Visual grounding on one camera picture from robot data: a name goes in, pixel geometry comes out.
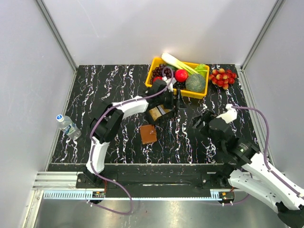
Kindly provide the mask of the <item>black card box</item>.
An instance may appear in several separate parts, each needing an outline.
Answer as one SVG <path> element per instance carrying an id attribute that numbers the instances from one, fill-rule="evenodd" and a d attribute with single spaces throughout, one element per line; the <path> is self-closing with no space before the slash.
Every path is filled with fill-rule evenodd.
<path id="1" fill-rule="evenodd" d="M 165 109 L 163 105 L 158 105 L 157 107 L 147 110 L 145 114 L 149 123 L 156 125 L 173 118 L 176 111 L 174 109 Z"/>

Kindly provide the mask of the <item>brown leather card holder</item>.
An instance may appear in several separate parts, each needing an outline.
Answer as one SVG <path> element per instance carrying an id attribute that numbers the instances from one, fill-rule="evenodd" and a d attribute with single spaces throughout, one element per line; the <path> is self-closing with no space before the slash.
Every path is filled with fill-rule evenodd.
<path id="1" fill-rule="evenodd" d="M 151 144 L 157 141 L 157 134 L 153 125 L 143 125 L 140 127 L 142 144 Z"/>

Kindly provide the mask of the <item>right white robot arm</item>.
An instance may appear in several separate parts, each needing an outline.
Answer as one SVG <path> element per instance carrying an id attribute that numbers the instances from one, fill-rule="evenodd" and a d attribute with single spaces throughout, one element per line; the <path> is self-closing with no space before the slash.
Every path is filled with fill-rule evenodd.
<path id="1" fill-rule="evenodd" d="M 215 115 L 206 111 L 192 119 L 192 127 L 211 139 L 216 149 L 231 163 L 224 164 L 214 180 L 222 188 L 229 185 L 260 200 L 290 228 L 304 226 L 304 190 L 270 164 L 251 142 L 234 135 L 231 122 L 237 119 L 234 107 Z"/>

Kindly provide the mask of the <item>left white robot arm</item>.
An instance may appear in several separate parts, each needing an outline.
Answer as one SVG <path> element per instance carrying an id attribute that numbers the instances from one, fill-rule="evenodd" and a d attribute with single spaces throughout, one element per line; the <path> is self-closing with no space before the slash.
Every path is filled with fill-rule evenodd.
<path id="1" fill-rule="evenodd" d="M 117 103 L 103 101 L 99 108 L 100 116 L 90 124 L 91 148 L 84 175 L 86 182 L 93 188 L 101 186 L 105 168 L 105 156 L 110 142 L 118 134 L 123 119 L 138 113 L 144 113 L 159 105 L 166 109 L 178 109 L 181 104 L 181 93 L 173 95 L 175 78 L 157 79 L 152 87 L 142 95 Z"/>

